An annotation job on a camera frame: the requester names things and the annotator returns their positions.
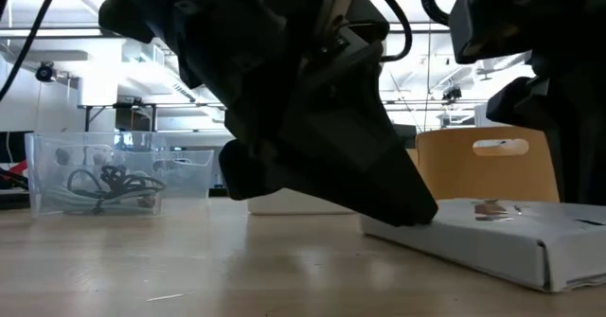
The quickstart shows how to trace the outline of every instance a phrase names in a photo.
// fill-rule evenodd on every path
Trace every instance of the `security camera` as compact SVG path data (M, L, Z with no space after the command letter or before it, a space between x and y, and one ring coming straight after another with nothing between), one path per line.
M45 83L57 80L57 70L53 62L41 62L40 67L36 70L36 79Z

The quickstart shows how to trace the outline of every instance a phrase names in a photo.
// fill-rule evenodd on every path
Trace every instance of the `clear plastic bin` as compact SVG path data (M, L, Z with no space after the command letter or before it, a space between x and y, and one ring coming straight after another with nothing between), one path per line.
M161 211L166 178L153 165L168 145L158 133L29 133L26 150L33 218Z
M152 175L166 179L167 199L207 200L212 186L213 150L169 151L158 153Z

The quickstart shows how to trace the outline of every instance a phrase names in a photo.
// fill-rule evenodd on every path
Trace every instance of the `table surface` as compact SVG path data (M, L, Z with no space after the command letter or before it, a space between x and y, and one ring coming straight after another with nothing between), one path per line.
M545 294L365 237L354 215L175 204L152 219L0 212L0 314L603 316L606 287Z

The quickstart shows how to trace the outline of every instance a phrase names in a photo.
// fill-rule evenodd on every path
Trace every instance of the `ceiling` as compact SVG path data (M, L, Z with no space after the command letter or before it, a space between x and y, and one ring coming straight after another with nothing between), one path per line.
M43 27L96 27L97 10L103 0L54 0ZM382 12L384 17L396 24L395 14L383 0L371 0ZM429 18L424 13L419 0L397 0L411 23L427 24ZM449 11L455 0L437 0L440 7ZM31 26L42 0L10 0L0 28L27 28ZM442 28L436 24L430 27ZM121 79L118 94L121 96L143 97L147 102L177 103L187 102L187 99L175 91L177 86L185 86L176 77L176 58L164 48L161 42L155 42L156 47L139 46L133 42L122 41L125 44L123 63L120 65ZM91 56L102 53L107 39L78 39L78 40L38 40L32 47L33 55L36 50L48 51L83 51ZM390 34L386 41L386 53L398 53L404 44L403 34ZM18 49L19 41L12 42L12 48ZM137 54L141 51L154 59L158 54L166 67L158 67L157 63L141 61ZM78 73L85 67L86 61L64 61L58 67ZM481 71L489 73L487 81L479 81L484 76L477 76ZM500 59L497 61L481 62L476 65L461 66L455 63L450 35L448 33L415 34L411 53L398 62L387 63L380 78L380 90L383 100L406 100L406 104L387 106L392 118L401 124L419 124L420 121L434 119L443 112L458 112L469 110L477 102L485 101L505 84L520 75L527 75L527 67L519 60ZM427 99L441 99L442 92L453 85L463 90L463 98L468 103L455 106L443 106L438 102L426 103ZM204 92L201 101L215 101L216 98L204 89L195 89L194 95ZM191 116L204 115L198 109L171 109L163 111L162 115Z

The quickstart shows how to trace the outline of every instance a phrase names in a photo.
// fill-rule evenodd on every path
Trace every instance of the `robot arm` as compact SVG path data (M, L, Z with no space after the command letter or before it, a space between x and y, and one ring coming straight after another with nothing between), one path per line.
M388 23L368 0L107 0L99 24L162 39L182 80L225 105L233 199L288 187L393 225L436 213L378 93L380 62L411 35L383 56Z

